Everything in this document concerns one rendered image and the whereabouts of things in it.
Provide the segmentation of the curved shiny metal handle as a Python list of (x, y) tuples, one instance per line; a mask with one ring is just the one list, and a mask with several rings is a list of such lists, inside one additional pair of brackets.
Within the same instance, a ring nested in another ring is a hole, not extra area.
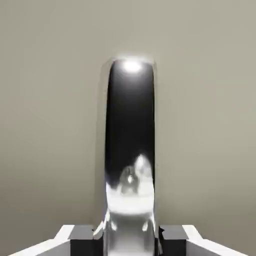
[(103, 213), (93, 232), (102, 256), (161, 256), (155, 214), (155, 71), (145, 57), (122, 55), (107, 72)]

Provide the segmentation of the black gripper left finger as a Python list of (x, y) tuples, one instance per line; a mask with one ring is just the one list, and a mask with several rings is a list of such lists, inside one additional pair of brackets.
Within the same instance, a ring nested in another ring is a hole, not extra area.
[(54, 238), (8, 256), (104, 256), (103, 237), (93, 237), (92, 225), (63, 225)]

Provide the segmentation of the beige painted cabinet door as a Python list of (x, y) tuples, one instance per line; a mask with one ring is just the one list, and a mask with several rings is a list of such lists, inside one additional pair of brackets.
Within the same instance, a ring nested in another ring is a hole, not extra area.
[(94, 216), (103, 64), (156, 61), (157, 216), (256, 256), (256, 0), (0, 0), (0, 256)]

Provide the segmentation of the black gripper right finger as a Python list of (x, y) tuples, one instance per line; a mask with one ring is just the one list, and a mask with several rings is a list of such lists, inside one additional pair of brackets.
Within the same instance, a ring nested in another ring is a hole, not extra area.
[(248, 256), (203, 238), (194, 225), (160, 225), (154, 256)]

